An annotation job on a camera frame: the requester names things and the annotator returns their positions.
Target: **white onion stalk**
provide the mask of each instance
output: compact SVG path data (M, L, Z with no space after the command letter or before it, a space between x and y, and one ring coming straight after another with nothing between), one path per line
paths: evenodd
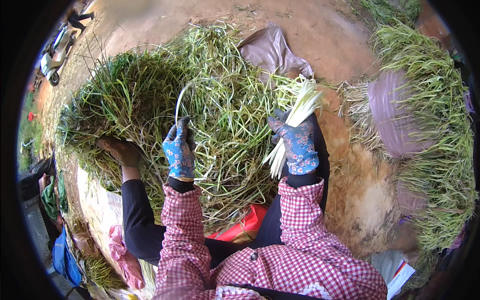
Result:
M323 96L323 92L317 91L318 84L315 80L306 79L303 76L300 76L302 79L301 83L297 83L296 88L301 86L300 92L297 96L297 101L292 108L292 112L288 115L286 124L292 127L299 126L303 121L305 121L318 107L320 107L320 99ZM280 138L275 148L270 152L270 154L264 159L262 164L269 162L270 174L272 178L275 176L280 179L282 175L283 165L285 164L285 146L283 145L283 139Z

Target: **person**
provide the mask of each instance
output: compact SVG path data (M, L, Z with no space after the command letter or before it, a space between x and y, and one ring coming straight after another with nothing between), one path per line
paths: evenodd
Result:
M353 258L323 223L329 166L315 115L293 128L285 124L287 112L275 114L268 124L273 140L284 139L286 176L256 239L243 245L204 237L188 117L162 144L170 165L163 187L165 226L154 224L140 180L139 147L110 136L97 141L122 164L125 244L135 257L158 265L154 299L386 298L382 276Z
M87 18L90 18L93 20L95 17L95 13L85 13L82 15L78 15L77 11L72 7L70 10L67 12L67 21L70 23L75 28L80 29L80 35L82 35L83 31L85 30L86 26L80 23L80 20L85 20Z

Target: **floral glove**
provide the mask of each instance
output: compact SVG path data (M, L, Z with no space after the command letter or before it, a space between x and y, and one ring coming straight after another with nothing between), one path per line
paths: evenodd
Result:
M288 115L288 112L283 113L279 109L276 109L274 113L283 120L286 120L285 115ZM312 124L307 119L299 126L292 127L286 125L283 120L268 117L268 126L279 137L283 138L289 173L303 175L312 172L319 163L315 145L313 144Z
M188 128L189 117L185 117L178 121L177 125L173 125L167 134L167 138L163 141L163 151L167 156L170 164L171 177L175 178L194 178L193 170L195 169L195 142L193 141L193 131Z

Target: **black sleeve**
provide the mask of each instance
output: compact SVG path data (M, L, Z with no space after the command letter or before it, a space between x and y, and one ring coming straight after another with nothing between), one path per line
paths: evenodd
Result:
M305 174L305 175L288 174L287 184L292 188L297 189L302 186L317 184L321 180L322 179L317 177L317 174L315 172L312 174Z
M177 192L185 193L188 191L193 191L195 188L193 187L193 181L185 182L173 177L168 178L168 185L176 190Z

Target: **scooter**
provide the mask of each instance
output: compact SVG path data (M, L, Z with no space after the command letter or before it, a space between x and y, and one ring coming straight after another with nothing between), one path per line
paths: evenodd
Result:
M62 30L57 36L57 39L53 43L53 51L57 53L56 60L53 60L48 51L40 60L40 68L42 73L46 76L47 80L52 86L59 84L60 76L57 71L67 57L68 50L75 43L75 34L75 30L68 29L67 25L63 26Z

